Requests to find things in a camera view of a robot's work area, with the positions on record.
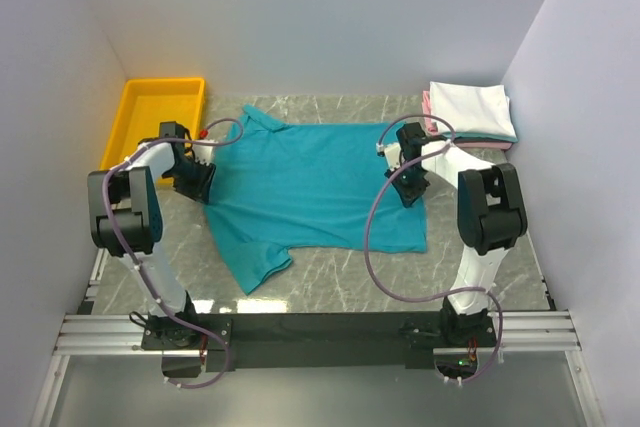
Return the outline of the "teal polo t shirt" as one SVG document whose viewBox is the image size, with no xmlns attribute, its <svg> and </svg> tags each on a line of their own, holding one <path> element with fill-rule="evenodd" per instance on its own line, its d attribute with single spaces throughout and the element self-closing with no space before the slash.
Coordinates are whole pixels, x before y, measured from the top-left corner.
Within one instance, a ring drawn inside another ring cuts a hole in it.
<svg viewBox="0 0 640 427">
<path fill-rule="evenodd" d="M 249 295 L 288 268 L 293 248 L 424 253 L 423 201 L 379 194 L 386 161 L 374 152 L 382 123 L 288 124 L 247 105 L 214 155 L 204 212 L 215 245 Z"/>
</svg>

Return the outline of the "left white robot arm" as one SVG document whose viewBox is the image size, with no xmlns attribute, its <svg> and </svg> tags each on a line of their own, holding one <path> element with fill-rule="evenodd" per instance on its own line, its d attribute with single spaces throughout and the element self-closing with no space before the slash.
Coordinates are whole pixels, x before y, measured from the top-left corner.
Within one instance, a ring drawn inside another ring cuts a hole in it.
<svg viewBox="0 0 640 427">
<path fill-rule="evenodd" d="M 148 313 L 132 312 L 129 319 L 158 348 L 194 348 L 203 340 L 189 327 L 198 315 L 161 244 L 164 225 L 156 191 L 156 182 L 166 178 L 176 193 L 208 202 L 215 166 L 199 160 L 190 141 L 186 127 L 162 122 L 159 136 L 142 140 L 132 157 L 87 178 L 91 237 L 130 270 L 144 292 Z"/>
</svg>

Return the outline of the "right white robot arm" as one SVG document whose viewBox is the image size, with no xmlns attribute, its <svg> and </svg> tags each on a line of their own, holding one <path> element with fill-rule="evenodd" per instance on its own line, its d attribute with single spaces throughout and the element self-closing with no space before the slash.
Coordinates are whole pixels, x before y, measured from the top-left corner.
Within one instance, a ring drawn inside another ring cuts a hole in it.
<svg viewBox="0 0 640 427">
<path fill-rule="evenodd" d="M 527 230 L 517 171 L 510 163 L 484 161 L 444 136 L 429 135 L 418 122 L 400 127 L 396 137 L 395 143 L 378 144 L 377 154 L 386 160 L 385 176 L 405 207 L 425 193 L 429 173 L 457 192 L 457 228 L 464 247 L 454 293 L 442 303 L 439 330 L 445 343 L 465 343 L 490 327 L 486 293 Z"/>
</svg>

